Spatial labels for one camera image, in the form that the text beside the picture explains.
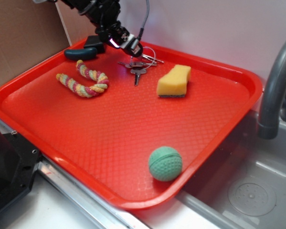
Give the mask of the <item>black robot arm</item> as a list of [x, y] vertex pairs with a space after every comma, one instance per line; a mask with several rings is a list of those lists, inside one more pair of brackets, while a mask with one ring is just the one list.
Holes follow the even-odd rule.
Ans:
[[149, 1], [146, 2], [145, 18], [137, 36], [131, 34], [118, 20], [121, 12], [118, 0], [64, 0], [63, 2], [71, 9], [76, 9], [79, 15], [89, 19], [96, 27], [95, 33], [101, 42], [120, 48], [132, 57], [140, 57], [143, 54], [140, 41], [149, 16]]

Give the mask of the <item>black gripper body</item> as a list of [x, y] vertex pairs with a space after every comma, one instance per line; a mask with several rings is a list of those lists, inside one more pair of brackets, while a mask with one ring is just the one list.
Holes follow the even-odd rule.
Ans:
[[103, 43], [107, 43], [112, 38], [122, 49], [125, 48], [130, 40], [135, 38], [119, 21], [107, 27], [99, 25], [95, 32]]

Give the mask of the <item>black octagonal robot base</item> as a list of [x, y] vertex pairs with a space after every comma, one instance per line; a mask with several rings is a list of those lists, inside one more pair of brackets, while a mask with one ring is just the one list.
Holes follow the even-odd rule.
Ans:
[[0, 132], [0, 214], [31, 191], [40, 158], [21, 134]]

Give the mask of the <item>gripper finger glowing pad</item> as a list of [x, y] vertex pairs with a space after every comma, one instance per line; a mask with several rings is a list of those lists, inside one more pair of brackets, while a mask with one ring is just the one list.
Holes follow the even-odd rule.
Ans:
[[115, 48], [115, 49], [119, 49], [120, 46], [112, 39], [110, 38], [107, 42], [107, 44], [112, 47], [112, 48]]
[[137, 38], [133, 38], [125, 46], [124, 53], [132, 57], [140, 57], [143, 53], [143, 46]]

